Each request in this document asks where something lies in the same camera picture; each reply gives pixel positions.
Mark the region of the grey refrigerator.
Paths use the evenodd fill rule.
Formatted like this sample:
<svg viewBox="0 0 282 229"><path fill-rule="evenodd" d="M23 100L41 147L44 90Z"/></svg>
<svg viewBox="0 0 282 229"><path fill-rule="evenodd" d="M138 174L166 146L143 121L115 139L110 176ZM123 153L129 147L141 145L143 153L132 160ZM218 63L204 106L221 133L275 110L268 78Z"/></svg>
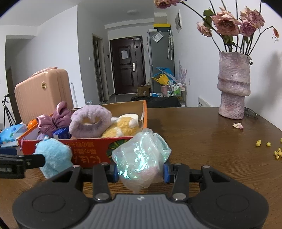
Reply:
<svg viewBox="0 0 282 229"><path fill-rule="evenodd" d="M161 87L152 77L159 78L159 68L168 68L175 74L173 35L171 28L158 28L157 32L147 32L150 80L152 92L160 94Z"/></svg>

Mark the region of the purple satin bow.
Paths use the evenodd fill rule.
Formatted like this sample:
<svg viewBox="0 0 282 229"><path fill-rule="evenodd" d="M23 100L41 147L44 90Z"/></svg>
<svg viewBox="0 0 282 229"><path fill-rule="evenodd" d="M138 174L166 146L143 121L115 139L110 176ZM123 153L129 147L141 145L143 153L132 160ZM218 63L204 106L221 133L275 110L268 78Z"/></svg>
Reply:
<svg viewBox="0 0 282 229"><path fill-rule="evenodd" d="M67 102L60 102L51 116L40 115L36 118L40 132L49 137L59 128L68 127L71 123L71 111L67 108Z"/></svg>

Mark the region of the dried pink rose bouquet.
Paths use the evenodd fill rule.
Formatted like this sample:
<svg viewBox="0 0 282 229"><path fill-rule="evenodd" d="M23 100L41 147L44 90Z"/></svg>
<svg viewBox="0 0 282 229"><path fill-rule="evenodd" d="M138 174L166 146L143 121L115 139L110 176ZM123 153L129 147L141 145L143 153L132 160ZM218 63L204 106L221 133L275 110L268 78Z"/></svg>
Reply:
<svg viewBox="0 0 282 229"><path fill-rule="evenodd" d="M197 30L201 35L212 38L215 32L223 40L224 49L227 52L239 52L250 56L262 34L270 29L273 29L274 42L278 42L280 38L279 32L273 26L261 29L266 23L261 10L251 10L247 6L241 11L236 8L236 15L233 15L223 1L220 11L216 12L210 1L210 7L202 14L185 1L154 1L154 4L159 9L166 9L177 4L186 6L202 19L197 23Z"/></svg>

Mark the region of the fallen pink petal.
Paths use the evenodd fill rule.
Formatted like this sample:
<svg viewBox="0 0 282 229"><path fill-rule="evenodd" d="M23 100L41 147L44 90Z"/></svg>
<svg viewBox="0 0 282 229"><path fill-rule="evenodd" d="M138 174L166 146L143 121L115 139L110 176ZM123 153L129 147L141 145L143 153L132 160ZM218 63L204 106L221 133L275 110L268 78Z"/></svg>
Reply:
<svg viewBox="0 0 282 229"><path fill-rule="evenodd" d="M233 123L233 127L234 127L235 129L243 129L242 123Z"/></svg>

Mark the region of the pink hard-shell suitcase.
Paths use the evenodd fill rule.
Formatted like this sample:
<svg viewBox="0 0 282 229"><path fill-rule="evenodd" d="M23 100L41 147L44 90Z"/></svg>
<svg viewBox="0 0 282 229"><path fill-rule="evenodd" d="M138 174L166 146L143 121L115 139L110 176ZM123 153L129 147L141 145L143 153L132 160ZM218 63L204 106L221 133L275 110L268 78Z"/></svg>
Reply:
<svg viewBox="0 0 282 229"><path fill-rule="evenodd" d="M14 89L22 122L28 124L39 115L50 115L65 101L72 109L73 99L68 73L56 67L46 68L17 84Z"/></svg>

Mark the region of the blue facial tissue package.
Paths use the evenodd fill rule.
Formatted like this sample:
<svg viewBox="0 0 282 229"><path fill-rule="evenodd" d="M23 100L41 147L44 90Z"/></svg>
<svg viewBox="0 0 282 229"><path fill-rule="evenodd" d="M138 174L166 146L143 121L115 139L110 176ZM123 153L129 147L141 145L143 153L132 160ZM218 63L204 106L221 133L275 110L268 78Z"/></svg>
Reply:
<svg viewBox="0 0 282 229"><path fill-rule="evenodd" d="M18 139L27 131L27 126L24 123L12 125L4 129L1 134L1 147L16 147L19 145Z"/></svg>

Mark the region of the light blue plush toy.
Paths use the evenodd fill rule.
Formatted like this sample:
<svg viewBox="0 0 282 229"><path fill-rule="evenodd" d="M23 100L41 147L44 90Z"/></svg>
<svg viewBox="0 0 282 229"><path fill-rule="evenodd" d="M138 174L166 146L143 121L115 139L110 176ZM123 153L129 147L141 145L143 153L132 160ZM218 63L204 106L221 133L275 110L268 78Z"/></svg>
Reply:
<svg viewBox="0 0 282 229"><path fill-rule="evenodd" d="M37 143L34 154L42 154L45 157L45 165L40 170L46 179L73 166L71 148L54 138Z"/></svg>

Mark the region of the dark brown entrance door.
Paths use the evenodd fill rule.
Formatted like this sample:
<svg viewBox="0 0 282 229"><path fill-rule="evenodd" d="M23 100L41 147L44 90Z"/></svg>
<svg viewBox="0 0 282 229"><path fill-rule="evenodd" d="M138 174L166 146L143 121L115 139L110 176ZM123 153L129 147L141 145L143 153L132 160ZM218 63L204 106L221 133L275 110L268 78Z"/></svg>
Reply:
<svg viewBox="0 0 282 229"><path fill-rule="evenodd" d="M115 94L134 94L146 84L142 36L110 40Z"/></svg>

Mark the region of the storage cart with bottles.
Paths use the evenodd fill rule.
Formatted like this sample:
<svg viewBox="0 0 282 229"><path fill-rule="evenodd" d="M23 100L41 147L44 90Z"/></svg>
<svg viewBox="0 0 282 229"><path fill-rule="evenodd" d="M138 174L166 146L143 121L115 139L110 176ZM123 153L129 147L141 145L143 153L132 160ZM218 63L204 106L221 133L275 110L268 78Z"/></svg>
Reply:
<svg viewBox="0 0 282 229"><path fill-rule="evenodd" d="M168 82L168 96L176 97L182 107L187 107L187 85L186 83Z"/></svg>

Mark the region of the blue tissue pack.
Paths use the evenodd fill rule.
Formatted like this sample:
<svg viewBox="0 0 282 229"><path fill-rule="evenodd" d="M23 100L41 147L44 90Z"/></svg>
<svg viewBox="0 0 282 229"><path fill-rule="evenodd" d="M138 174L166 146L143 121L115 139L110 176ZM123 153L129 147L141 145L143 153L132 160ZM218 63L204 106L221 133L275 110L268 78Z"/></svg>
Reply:
<svg viewBox="0 0 282 229"><path fill-rule="evenodd" d="M60 139L70 139L71 134L69 133L69 127L61 127L56 131L53 131L53 138L60 140Z"/></svg>

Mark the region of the red cardboard box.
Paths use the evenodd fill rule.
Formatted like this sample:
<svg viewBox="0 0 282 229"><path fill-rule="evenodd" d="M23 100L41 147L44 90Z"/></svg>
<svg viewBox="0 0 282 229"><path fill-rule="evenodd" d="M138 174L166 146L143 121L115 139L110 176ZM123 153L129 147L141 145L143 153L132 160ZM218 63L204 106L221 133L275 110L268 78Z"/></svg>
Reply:
<svg viewBox="0 0 282 229"><path fill-rule="evenodd" d="M114 117L123 114L137 114L139 118L140 130L147 128L147 103L143 101L122 102L104 104L103 107L110 110ZM18 143L23 154L33 154L39 129L34 126L22 136L19 137ZM123 143L130 140L131 136L114 137L114 138L71 138L60 139L59 142L69 146L72 150L72 163L84 168L91 168L100 162L110 162L111 153Z"/></svg>

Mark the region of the scattered yellow crumbs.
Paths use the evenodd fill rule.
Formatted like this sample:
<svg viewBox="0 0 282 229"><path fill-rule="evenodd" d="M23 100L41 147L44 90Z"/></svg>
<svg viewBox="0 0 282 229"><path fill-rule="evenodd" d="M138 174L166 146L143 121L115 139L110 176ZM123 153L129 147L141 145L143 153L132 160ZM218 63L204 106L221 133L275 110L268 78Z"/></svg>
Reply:
<svg viewBox="0 0 282 229"><path fill-rule="evenodd" d="M275 160L281 160L281 139L279 140L278 144L272 144L271 142L263 142L262 140L257 140L255 143L255 147L260 149L262 152L271 153Z"/></svg>

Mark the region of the iridescent mesh bath puff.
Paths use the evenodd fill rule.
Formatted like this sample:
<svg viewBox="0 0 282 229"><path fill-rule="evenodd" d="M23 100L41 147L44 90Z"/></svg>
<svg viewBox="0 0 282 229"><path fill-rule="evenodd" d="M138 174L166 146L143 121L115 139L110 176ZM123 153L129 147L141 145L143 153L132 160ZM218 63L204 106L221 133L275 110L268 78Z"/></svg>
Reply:
<svg viewBox="0 0 282 229"><path fill-rule="evenodd" d="M124 186L138 194L151 184L163 182L163 166L171 151L158 133L145 128L113 150L112 159Z"/></svg>

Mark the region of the yellow box on refrigerator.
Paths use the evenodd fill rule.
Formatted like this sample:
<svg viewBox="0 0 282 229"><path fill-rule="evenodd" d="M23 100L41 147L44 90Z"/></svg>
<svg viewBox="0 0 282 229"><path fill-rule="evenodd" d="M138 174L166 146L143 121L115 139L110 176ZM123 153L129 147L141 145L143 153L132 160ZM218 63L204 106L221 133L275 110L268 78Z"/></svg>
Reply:
<svg viewBox="0 0 282 229"><path fill-rule="evenodd" d="M168 32L171 29L171 25L168 23L154 23L154 29L159 32Z"/></svg>

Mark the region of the lavender fluffy headband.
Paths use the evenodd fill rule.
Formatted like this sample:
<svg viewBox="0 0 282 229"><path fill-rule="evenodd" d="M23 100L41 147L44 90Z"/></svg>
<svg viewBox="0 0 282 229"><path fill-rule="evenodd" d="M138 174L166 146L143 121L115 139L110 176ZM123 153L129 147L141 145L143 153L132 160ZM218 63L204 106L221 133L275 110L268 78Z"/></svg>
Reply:
<svg viewBox="0 0 282 229"><path fill-rule="evenodd" d="M101 137L111 126L112 113L101 105L86 105L73 112L69 133L74 138Z"/></svg>

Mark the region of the cardboard box on floor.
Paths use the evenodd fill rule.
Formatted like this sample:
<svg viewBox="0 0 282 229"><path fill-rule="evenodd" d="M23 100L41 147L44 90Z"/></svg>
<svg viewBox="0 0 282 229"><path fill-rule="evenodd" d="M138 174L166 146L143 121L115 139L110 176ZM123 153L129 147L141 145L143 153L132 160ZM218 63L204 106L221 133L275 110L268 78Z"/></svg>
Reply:
<svg viewBox="0 0 282 229"><path fill-rule="evenodd" d="M149 85L140 86L137 89L137 96L150 96L151 87Z"/></svg>

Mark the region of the purple textured vase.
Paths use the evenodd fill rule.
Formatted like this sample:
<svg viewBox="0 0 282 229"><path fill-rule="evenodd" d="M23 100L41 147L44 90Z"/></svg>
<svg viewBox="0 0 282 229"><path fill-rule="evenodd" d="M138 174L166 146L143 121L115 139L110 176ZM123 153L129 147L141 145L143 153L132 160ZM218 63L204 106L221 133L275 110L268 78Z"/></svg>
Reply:
<svg viewBox="0 0 282 229"><path fill-rule="evenodd" d="M241 120L245 97L250 95L249 57L239 52L220 52L217 88L221 91L218 113L225 118Z"/></svg>

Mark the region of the yellow white plush toy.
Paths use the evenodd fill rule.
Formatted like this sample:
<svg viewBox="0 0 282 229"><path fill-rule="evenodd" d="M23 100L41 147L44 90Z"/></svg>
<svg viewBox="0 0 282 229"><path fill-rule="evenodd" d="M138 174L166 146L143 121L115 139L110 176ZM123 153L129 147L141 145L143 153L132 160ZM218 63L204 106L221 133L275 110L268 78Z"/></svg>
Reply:
<svg viewBox="0 0 282 229"><path fill-rule="evenodd" d="M129 137L139 131L139 116L137 114L125 114L111 118L111 126L104 131L102 138Z"/></svg>

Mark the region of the orange fruit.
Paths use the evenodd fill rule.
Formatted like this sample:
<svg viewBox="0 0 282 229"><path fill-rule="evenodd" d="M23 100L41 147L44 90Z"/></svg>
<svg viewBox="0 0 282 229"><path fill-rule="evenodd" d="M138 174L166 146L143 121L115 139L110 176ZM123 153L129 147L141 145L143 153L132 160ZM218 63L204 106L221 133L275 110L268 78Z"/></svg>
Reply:
<svg viewBox="0 0 282 229"><path fill-rule="evenodd" d="M37 126L37 125L38 125L37 119L33 119L28 123L27 130L30 130L31 128L33 128L34 126Z"/></svg>

